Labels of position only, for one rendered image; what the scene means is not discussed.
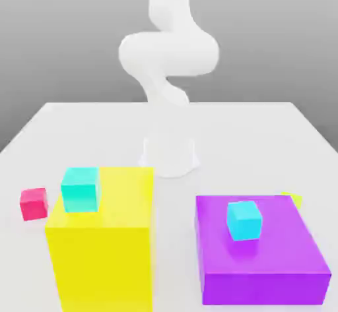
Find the large purple box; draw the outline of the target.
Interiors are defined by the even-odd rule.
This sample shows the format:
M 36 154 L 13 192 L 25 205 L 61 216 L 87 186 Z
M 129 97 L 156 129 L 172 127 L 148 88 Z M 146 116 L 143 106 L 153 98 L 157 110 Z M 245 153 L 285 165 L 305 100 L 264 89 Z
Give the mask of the large purple box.
M 234 241 L 229 203 L 253 201 L 263 221 L 257 240 Z M 331 271 L 287 195 L 211 195 L 195 202 L 204 305 L 321 305 Z

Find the small red cube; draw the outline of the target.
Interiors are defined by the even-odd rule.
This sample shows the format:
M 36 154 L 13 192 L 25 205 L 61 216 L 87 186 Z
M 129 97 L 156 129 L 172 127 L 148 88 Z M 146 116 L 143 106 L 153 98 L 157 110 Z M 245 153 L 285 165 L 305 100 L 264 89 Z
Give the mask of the small red cube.
M 25 189 L 20 194 L 20 209 L 24 221 L 48 216 L 48 200 L 45 188 Z

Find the large yellow box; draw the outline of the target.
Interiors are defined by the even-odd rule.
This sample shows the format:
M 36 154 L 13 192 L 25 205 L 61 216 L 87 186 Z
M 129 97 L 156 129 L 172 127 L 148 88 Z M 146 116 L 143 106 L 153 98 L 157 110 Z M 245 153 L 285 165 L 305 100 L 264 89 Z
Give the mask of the large yellow box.
M 59 197 L 45 225 L 62 312 L 152 312 L 154 170 L 102 167 L 96 212 L 66 212 Z

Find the small yellow-green cube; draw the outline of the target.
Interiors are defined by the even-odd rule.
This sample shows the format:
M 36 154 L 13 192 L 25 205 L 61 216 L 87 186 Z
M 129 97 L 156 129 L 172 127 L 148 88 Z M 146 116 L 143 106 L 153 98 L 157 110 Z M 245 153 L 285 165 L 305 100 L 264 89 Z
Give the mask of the small yellow-green cube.
M 301 195 L 297 195 L 294 193 L 288 193 L 288 192 L 282 192 L 282 195 L 286 195 L 286 196 L 290 196 L 293 203 L 295 204 L 297 209 L 300 209 L 302 206 L 302 196 Z

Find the small turquoise cube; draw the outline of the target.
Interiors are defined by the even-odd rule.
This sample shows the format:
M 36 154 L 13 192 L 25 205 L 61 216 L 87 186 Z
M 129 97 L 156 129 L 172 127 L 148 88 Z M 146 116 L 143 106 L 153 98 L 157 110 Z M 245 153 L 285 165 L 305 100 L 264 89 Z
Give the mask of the small turquoise cube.
M 61 182 L 65 212 L 98 212 L 101 199 L 99 167 L 67 168 Z

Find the small sky blue cube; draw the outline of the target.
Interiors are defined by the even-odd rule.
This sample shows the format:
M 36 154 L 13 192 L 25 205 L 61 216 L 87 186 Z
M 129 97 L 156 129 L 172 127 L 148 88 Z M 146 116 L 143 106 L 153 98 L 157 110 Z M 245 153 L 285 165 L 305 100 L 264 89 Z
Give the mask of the small sky blue cube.
M 260 238 L 262 215 L 254 201 L 228 203 L 226 223 L 234 241 Z

